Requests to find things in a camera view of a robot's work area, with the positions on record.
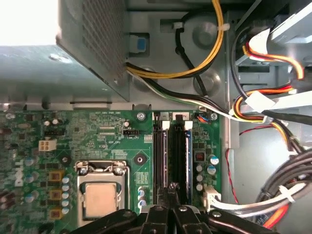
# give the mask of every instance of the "psu vent grille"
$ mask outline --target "psu vent grille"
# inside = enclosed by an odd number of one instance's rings
[[[124,11],[124,0],[82,2],[82,42],[117,79],[125,71]]]

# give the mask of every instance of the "integrated circuit chip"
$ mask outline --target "integrated circuit chip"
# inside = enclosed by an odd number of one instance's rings
[[[85,186],[83,206],[86,218],[103,217],[117,210],[116,184],[87,183]]]

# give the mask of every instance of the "screw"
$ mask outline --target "screw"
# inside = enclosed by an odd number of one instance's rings
[[[182,212],[187,211],[187,208],[185,206],[181,206],[179,207],[179,211],[182,211]]]
[[[123,169],[120,167],[114,168],[114,172],[116,175],[122,175],[123,174]]]
[[[217,118],[218,118],[218,115],[216,113],[211,113],[210,115],[211,120],[217,120]]]
[[[145,114],[143,112],[140,112],[137,114],[137,119],[143,121],[145,119]]]
[[[81,169],[80,169],[80,174],[85,175],[85,174],[87,174],[87,173],[88,173],[88,171],[87,171],[86,168],[81,168]]]
[[[156,206],[156,207],[155,207],[155,210],[157,210],[157,211],[163,211],[164,208],[162,208],[161,206]]]
[[[221,214],[219,212],[213,212],[213,217],[219,218],[221,217]]]

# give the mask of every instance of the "red wire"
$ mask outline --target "red wire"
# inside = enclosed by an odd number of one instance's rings
[[[234,188],[234,185],[233,185],[233,181],[232,181],[232,177],[231,177],[229,154],[230,154],[230,149],[227,149],[226,152],[225,152],[225,159],[226,159],[226,163],[228,165],[229,182],[230,182],[232,194],[234,196],[234,200],[235,200],[236,203],[238,203],[238,199],[237,199],[237,196],[236,196],[236,191],[235,191],[235,188]]]
[[[239,133],[239,135],[242,135],[244,133],[248,133],[248,132],[251,132],[252,130],[256,130],[256,129],[264,129],[264,128],[272,128],[272,126],[266,126],[266,125],[263,125],[263,126],[258,126],[258,127],[255,127],[255,128],[250,128],[250,129],[246,129],[245,131]]]

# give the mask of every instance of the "white cable tie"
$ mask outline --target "white cable tie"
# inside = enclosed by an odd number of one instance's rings
[[[230,111],[229,111],[229,115],[231,115],[231,116],[233,116],[233,115],[234,115],[234,110],[233,110],[233,108],[232,108],[232,109],[230,109]]]
[[[174,22],[173,29],[179,29],[179,28],[184,28],[184,23],[183,22]]]
[[[295,203],[295,200],[293,199],[292,195],[289,193],[289,190],[284,187],[283,185],[279,186],[279,191],[281,192],[282,195],[285,196],[291,203]]]
[[[229,23],[225,23],[221,26],[218,27],[219,30],[222,30],[222,31],[228,31],[230,29],[231,25]]]

